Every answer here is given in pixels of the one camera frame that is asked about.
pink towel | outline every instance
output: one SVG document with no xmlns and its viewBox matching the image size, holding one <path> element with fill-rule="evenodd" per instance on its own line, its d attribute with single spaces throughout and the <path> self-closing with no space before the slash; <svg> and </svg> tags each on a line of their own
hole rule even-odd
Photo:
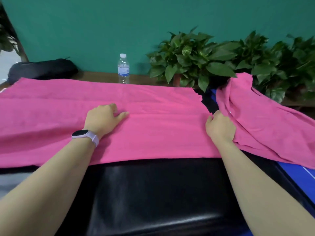
<svg viewBox="0 0 315 236">
<path fill-rule="evenodd" d="M 220 111 L 237 127 L 241 150 L 315 169 L 315 120 L 252 88 L 252 76 L 237 74 L 216 92 Z"/>
<path fill-rule="evenodd" d="M 130 115 L 100 141 L 92 165 L 220 157 L 200 100 L 191 88 L 22 78 L 0 94 L 0 168 L 44 164 L 83 128 L 90 109 L 110 103 Z"/>
</svg>

black bag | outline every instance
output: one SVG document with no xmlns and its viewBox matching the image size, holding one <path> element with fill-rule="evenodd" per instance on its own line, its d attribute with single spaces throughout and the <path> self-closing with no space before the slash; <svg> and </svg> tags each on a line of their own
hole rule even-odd
<svg viewBox="0 0 315 236">
<path fill-rule="evenodd" d="M 20 78 L 28 79 L 69 79 L 78 72 L 75 64 L 68 59 L 56 59 L 41 62 L 19 62 L 14 64 L 8 73 L 9 84 Z"/>
</svg>

plastic bottle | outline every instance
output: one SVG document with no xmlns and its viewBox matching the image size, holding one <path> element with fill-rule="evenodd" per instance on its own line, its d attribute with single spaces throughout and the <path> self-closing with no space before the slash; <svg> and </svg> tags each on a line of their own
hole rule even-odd
<svg viewBox="0 0 315 236">
<path fill-rule="evenodd" d="M 129 83 L 129 62 L 126 54 L 120 54 L 120 60 L 118 61 L 118 78 L 119 83 Z"/>
</svg>

hand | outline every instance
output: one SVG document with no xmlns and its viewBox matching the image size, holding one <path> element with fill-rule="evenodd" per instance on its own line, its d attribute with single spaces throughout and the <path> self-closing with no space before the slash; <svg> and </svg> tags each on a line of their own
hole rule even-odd
<svg viewBox="0 0 315 236">
<path fill-rule="evenodd" d="M 90 110 L 86 116 L 84 129 L 90 130 L 95 133 L 99 139 L 105 134 L 110 133 L 126 116 L 129 112 L 123 112 L 117 117 L 114 113 L 117 112 L 116 104 L 100 105 Z"/>
<path fill-rule="evenodd" d="M 206 132 L 216 146 L 222 142 L 232 142 L 235 130 L 230 118 L 223 116 L 220 111 L 215 112 L 213 119 L 209 116 L 206 122 Z"/>
</svg>

teal wall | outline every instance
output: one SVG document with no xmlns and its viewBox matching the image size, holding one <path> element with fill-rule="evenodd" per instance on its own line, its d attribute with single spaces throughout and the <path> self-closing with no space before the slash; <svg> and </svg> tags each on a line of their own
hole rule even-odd
<svg viewBox="0 0 315 236">
<path fill-rule="evenodd" d="M 132 74 L 148 71 L 146 53 L 167 31 L 196 31 L 215 41 L 252 30 L 283 40 L 315 34 L 315 0 L 2 0 L 30 61 L 70 56 L 86 71 L 117 72 L 126 53 Z"/>
</svg>

